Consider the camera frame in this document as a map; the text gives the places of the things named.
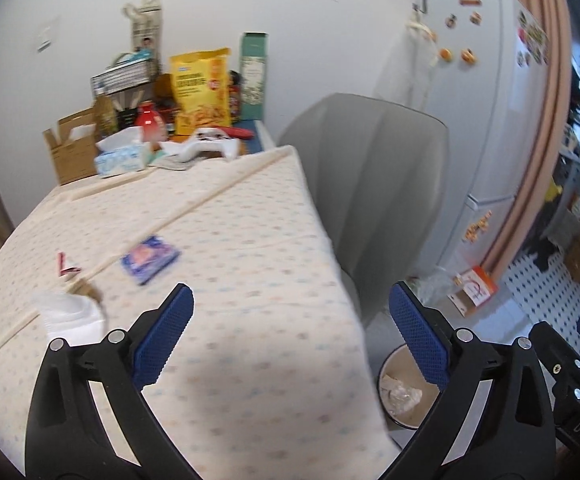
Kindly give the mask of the blue white tissue box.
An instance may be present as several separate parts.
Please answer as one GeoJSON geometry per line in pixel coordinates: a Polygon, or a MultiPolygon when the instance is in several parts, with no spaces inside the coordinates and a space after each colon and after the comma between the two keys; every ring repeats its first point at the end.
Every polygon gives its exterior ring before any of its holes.
{"type": "Polygon", "coordinates": [[[130,127],[96,143],[95,168],[101,178],[141,171],[153,159],[152,145],[144,141],[144,128],[130,127]]]}

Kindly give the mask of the green tall box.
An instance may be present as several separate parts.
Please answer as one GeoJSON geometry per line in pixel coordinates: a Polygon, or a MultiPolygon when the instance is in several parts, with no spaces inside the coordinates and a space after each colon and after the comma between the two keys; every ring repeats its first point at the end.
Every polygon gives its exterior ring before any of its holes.
{"type": "Polygon", "coordinates": [[[240,46],[241,117],[262,120],[267,77],[267,39],[265,32],[245,32],[240,46]]]}

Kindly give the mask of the round waste bin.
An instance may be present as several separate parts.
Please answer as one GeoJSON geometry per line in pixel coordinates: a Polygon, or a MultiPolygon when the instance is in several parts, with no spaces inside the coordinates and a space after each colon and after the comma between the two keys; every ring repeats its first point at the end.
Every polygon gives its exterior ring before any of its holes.
{"type": "Polygon", "coordinates": [[[402,344],[380,368],[378,393],[388,420],[417,430],[435,403],[439,388],[427,382],[409,348],[402,344]]]}

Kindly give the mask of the white hanging bag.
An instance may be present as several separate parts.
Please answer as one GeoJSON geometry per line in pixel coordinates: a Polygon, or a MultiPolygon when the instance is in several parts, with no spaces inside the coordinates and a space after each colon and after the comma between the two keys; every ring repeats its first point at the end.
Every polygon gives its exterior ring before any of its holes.
{"type": "Polygon", "coordinates": [[[437,36],[414,8],[381,70],[373,95],[424,111],[438,63],[437,36]]]}

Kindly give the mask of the red white vase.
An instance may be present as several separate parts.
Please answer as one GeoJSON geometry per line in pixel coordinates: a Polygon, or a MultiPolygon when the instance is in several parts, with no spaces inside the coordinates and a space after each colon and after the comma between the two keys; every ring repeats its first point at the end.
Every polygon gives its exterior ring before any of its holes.
{"type": "Polygon", "coordinates": [[[141,128],[141,138],[144,142],[157,143],[167,140],[165,122],[151,101],[144,101],[138,105],[135,126],[141,128]]]}

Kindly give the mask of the orange white box on floor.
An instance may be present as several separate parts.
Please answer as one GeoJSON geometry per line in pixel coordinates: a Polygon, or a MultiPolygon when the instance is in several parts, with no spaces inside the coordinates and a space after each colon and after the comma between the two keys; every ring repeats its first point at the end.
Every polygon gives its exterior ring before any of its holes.
{"type": "Polygon", "coordinates": [[[454,281],[458,288],[450,292],[448,299],[464,318],[475,313],[498,292],[496,282],[480,266],[472,266],[454,281]]]}

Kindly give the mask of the red white torn wrapper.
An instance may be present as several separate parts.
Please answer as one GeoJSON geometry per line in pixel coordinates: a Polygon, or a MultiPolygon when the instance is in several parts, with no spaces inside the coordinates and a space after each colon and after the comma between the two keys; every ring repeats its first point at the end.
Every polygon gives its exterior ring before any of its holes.
{"type": "Polygon", "coordinates": [[[58,272],[60,278],[67,278],[80,273],[82,268],[74,263],[65,252],[58,252],[58,272]]]}

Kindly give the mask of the white paper carton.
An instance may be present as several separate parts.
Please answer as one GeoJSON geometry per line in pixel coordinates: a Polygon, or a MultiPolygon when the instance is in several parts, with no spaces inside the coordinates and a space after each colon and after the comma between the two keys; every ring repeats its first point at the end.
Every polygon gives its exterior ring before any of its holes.
{"type": "Polygon", "coordinates": [[[161,53],[162,2],[141,0],[139,6],[126,3],[122,14],[130,20],[130,44],[134,51],[148,49],[158,60],[161,53]]]}

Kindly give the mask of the blue purple tissue pack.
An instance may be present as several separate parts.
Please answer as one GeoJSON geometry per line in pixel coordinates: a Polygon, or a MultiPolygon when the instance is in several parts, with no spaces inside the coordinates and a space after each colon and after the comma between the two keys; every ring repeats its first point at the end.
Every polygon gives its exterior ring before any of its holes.
{"type": "Polygon", "coordinates": [[[150,236],[121,258],[121,266],[137,285],[142,286],[173,263],[179,255],[179,250],[163,238],[150,236]]]}

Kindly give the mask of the yellow snack bag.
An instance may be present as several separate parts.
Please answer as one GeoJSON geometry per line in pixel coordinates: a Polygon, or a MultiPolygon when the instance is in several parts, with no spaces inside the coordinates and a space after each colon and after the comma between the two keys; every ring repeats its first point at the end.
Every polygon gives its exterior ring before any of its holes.
{"type": "Polygon", "coordinates": [[[174,55],[171,92],[178,112],[177,136],[190,136],[204,127],[229,127],[229,48],[174,55]]]}

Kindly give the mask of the grey upholstered chair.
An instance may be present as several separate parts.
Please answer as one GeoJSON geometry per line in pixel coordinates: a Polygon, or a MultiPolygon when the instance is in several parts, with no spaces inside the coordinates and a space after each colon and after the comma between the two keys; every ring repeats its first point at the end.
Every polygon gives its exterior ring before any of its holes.
{"type": "Polygon", "coordinates": [[[344,286],[368,325],[417,263],[436,222],[448,129],[401,104],[333,93],[297,116],[279,143],[299,155],[344,286]]]}

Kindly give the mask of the open brown cardboard box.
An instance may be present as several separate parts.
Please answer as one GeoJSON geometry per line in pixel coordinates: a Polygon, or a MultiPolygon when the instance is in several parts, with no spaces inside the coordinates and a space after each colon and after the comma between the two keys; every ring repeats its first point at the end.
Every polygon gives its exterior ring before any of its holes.
{"type": "Polygon", "coordinates": [[[98,155],[98,130],[91,108],[59,119],[57,131],[47,129],[43,136],[60,185],[97,173],[95,158],[98,155]]]}

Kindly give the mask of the white game controller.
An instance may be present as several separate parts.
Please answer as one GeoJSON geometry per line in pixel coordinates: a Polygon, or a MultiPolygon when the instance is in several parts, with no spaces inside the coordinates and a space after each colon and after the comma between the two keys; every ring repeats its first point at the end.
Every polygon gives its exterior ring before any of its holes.
{"type": "Polygon", "coordinates": [[[206,153],[218,153],[224,159],[234,160],[240,154],[240,141],[218,128],[200,128],[185,142],[163,141],[160,148],[166,156],[174,156],[179,162],[190,162],[206,153]]]}

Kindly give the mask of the white tissue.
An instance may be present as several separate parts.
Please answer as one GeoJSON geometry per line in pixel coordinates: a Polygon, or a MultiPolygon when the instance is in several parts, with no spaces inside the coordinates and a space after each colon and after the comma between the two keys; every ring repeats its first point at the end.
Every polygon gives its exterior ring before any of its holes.
{"type": "Polygon", "coordinates": [[[64,339],[71,347],[98,344],[107,330],[107,320],[96,300],[66,292],[34,292],[37,310],[49,342],[64,339]]]}

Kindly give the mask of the white refrigerator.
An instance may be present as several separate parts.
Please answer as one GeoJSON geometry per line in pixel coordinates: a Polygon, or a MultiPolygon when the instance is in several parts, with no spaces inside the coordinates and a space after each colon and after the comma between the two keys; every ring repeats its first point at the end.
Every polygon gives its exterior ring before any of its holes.
{"type": "Polygon", "coordinates": [[[449,131],[445,194],[412,269],[479,266],[501,231],[528,165],[547,89],[548,36],[518,0],[418,0],[437,36],[423,113],[449,131]]]}

